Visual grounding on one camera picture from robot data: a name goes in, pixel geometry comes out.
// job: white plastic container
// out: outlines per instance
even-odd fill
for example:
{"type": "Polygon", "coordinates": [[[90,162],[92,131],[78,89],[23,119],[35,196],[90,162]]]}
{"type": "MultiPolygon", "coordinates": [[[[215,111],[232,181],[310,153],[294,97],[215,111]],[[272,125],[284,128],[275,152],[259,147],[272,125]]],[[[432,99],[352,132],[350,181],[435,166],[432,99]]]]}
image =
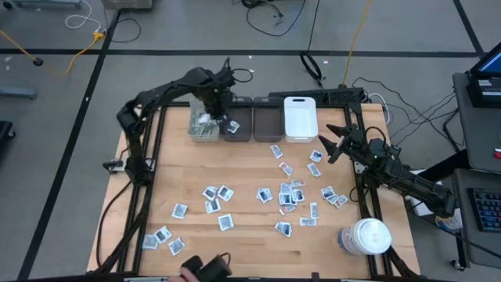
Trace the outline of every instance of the white plastic container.
{"type": "Polygon", "coordinates": [[[379,255],[391,246],[391,234],[378,219],[362,219],[337,232],[339,247],[352,255],[379,255]]]}
{"type": "Polygon", "coordinates": [[[454,216],[443,219],[435,216],[435,223],[444,230],[452,231],[463,228],[463,219],[461,218],[461,211],[457,208],[454,211],[454,216]]]}
{"type": "Polygon", "coordinates": [[[285,140],[289,143],[310,143],[319,134],[316,103],[310,97],[287,97],[283,101],[285,140]]]}

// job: wooden table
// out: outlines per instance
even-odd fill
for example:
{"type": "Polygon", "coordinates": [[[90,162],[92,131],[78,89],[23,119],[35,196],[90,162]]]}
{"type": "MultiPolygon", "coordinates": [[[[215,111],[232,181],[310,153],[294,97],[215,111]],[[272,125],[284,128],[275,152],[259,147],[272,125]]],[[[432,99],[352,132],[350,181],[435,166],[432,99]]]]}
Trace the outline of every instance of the wooden table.
{"type": "MultiPolygon", "coordinates": [[[[381,106],[364,104],[362,109],[366,128],[377,126],[387,134],[381,106]]],[[[334,142],[339,140],[328,131],[326,124],[344,125],[344,111],[318,109],[317,115],[320,134],[334,142]]],[[[180,265],[192,255],[199,255],[204,262],[208,262],[216,254],[227,251],[232,255],[230,268],[235,277],[308,278],[312,272],[318,272],[322,278],[369,278],[366,257],[345,254],[335,241],[341,227],[350,226],[360,219],[358,204],[349,201],[337,210],[323,200],[320,193],[321,188],[331,185],[337,194],[348,195],[355,186],[352,166],[346,155],[332,165],[324,157],[317,164],[322,176],[316,178],[310,174],[306,165],[311,162],[308,157],[312,150],[325,152],[318,139],[308,144],[282,141],[279,146],[284,155],[276,160],[269,149],[269,143],[227,143],[223,140],[216,143],[194,143],[186,133],[188,122],[188,107],[167,109],[146,228],[146,233],[153,233],[162,226],[167,226],[173,234],[169,242],[181,237],[186,247],[175,257],[171,255],[167,243],[160,245],[157,250],[143,250],[140,275],[176,274],[180,265]],[[278,168],[281,161],[294,169],[291,177],[287,177],[278,168]],[[291,179],[306,181],[306,201],[301,202],[295,211],[281,216],[277,199],[279,185],[291,179]],[[202,192],[206,186],[223,184],[235,193],[230,202],[220,201],[222,210],[219,213],[208,215],[204,207],[206,198],[202,196],[202,192]],[[258,188],[270,188],[274,200],[262,204],[256,199],[258,188]],[[300,217],[309,217],[310,202],[319,205],[318,226],[299,226],[300,217]],[[184,220],[171,217],[176,203],[188,205],[184,220]],[[217,217],[228,213],[232,214],[235,228],[222,232],[217,217]],[[274,229],[278,221],[292,223],[291,238],[274,229]]],[[[152,134],[150,150],[154,137],[152,134]]],[[[369,138],[375,137],[378,137],[377,131],[369,131],[369,138]]],[[[122,136],[117,155],[125,147],[122,136]]],[[[110,177],[103,207],[127,181],[124,173],[110,177]]],[[[129,188],[114,203],[105,219],[102,260],[122,236],[131,190],[129,188]]],[[[393,236],[393,247],[409,268],[419,273],[402,197],[383,187],[378,193],[384,222],[393,236]]],[[[135,242],[134,238],[130,244],[126,269],[131,268],[135,242]]],[[[96,268],[95,249],[96,244],[92,249],[88,269],[96,268]]],[[[377,261],[379,273],[383,273],[380,259],[377,261]]]]}

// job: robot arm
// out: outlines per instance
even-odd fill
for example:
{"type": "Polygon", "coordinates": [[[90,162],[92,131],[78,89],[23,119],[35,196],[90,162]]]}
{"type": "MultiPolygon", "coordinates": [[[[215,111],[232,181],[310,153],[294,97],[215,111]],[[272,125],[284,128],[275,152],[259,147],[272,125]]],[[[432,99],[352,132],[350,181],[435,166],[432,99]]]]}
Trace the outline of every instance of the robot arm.
{"type": "Polygon", "coordinates": [[[436,215],[444,218],[454,216],[456,199],[451,192],[418,175],[409,172],[398,158],[400,148],[388,146],[386,140],[371,139],[366,141],[366,133],[357,129],[356,125],[338,127],[327,125],[327,128],[338,137],[344,137],[339,143],[330,142],[327,138],[319,136],[327,150],[333,164],[339,156],[347,154],[352,161],[364,167],[362,182],[368,187],[379,187],[386,184],[398,190],[403,195],[415,197],[422,201],[436,215]]]}
{"type": "Polygon", "coordinates": [[[225,116],[225,109],[232,102],[229,88],[235,85],[236,79],[233,73],[234,70],[229,66],[229,58],[216,74],[202,67],[196,67],[176,81],[139,93],[135,99],[128,101],[121,108],[117,119],[124,130],[129,148],[125,171],[135,185],[145,186],[151,183],[150,168],[141,150],[141,135],[147,117],[158,107],[166,106],[173,99],[192,93],[204,102],[206,112],[219,124],[229,122],[225,116]],[[138,108],[141,109],[141,114],[136,113],[138,108]]]}

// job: white box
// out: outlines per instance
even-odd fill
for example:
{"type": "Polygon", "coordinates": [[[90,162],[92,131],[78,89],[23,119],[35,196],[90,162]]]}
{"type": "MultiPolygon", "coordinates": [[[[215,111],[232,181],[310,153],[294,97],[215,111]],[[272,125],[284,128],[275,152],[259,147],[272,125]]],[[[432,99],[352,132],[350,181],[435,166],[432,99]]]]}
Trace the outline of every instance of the white box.
{"type": "Polygon", "coordinates": [[[310,97],[287,97],[283,101],[285,140],[289,143],[310,143],[319,134],[316,103],[310,97]]]}

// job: gray floor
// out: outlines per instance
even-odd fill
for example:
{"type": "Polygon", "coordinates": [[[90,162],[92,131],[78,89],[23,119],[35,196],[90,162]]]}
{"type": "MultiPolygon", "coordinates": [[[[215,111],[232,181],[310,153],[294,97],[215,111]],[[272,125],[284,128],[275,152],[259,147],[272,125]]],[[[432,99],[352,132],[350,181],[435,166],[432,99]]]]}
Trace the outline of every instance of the gray floor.
{"type": "MultiPolygon", "coordinates": [[[[103,20],[100,1],[89,1],[92,17],[103,20]]],[[[485,0],[461,0],[478,39],[485,51],[501,40],[496,11],[501,3],[485,0]]],[[[301,1],[276,3],[286,14],[288,24],[298,12],[301,1]]],[[[307,1],[297,25],[287,36],[271,38],[260,34],[245,22],[245,9],[231,5],[230,0],[156,1],[150,13],[125,13],[142,25],[142,35],[126,44],[113,43],[112,49],[305,49],[315,11],[315,1],[307,1]]],[[[365,1],[321,1],[312,49],[348,50],[363,11],[365,1]]],[[[86,14],[73,8],[44,5],[0,9],[0,28],[26,48],[82,49],[90,40],[96,25],[87,23],[81,29],[68,30],[64,19],[71,13],[86,14]]],[[[110,20],[113,13],[108,11],[110,20]]],[[[261,28],[271,28],[276,19],[272,10],[252,12],[251,18],[261,28]]],[[[272,32],[279,33],[285,26],[272,32]]],[[[115,39],[133,37],[137,27],[121,23],[115,39]]],[[[0,40],[1,48],[12,48],[0,40]]],[[[449,51],[473,52],[474,48],[463,27],[452,0],[376,0],[355,48],[362,51],[449,51]]],[[[43,56],[45,63],[64,69],[71,56],[43,56]]],[[[58,201],[42,241],[31,277],[50,277],[83,273],[94,240],[108,175],[103,161],[114,155],[120,134],[115,114],[138,91],[151,89],[183,75],[192,67],[218,70],[224,56],[107,56],[89,105],[81,134],[63,181],[58,201]]],[[[341,82],[345,57],[319,57],[326,76],[326,88],[341,82]]],[[[351,61],[348,83],[362,76],[381,80],[402,94],[418,110],[452,93],[452,74],[475,64],[476,59],[355,57],[351,61]]],[[[88,84],[96,56],[80,57],[69,76],[48,74],[33,67],[21,55],[0,55],[0,85],[27,86],[38,90],[37,100],[0,98],[0,119],[15,123],[17,137],[4,153],[0,163],[0,280],[17,277],[43,204],[52,185],[56,169],[66,146],[82,96],[88,84]]],[[[241,96],[266,96],[269,92],[317,89],[296,56],[232,56],[234,67],[254,71],[254,80],[238,84],[234,92],[241,96]]],[[[388,103],[406,108],[411,117],[416,113],[398,97],[380,85],[358,81],[369,93],[380,93],[388,103]]],[[[456,108],[453,99],[436,115],[456,108]]],[[[403,112],[390,107],[390,133],[407,124],[403,112]]],[[[440,128],[442,119],[434,123],[440,128]]],[[[392,138],[398,143],[416,126],[409,126],[392,138]]],[[[463,139],[460,120],[449,125],[458,142],[463,139]]],[[[420,127],[403,141],[402,160],[413,168],[426,168],[453,154],[453,149],[429,125],[420,127]]],[[[448,265],[456,258],[453,238],[430,226],[409,219],[416,245],[421,273],[445,280],[495,280],[501,271],[472,266],[460,273],[448,265]]]]}

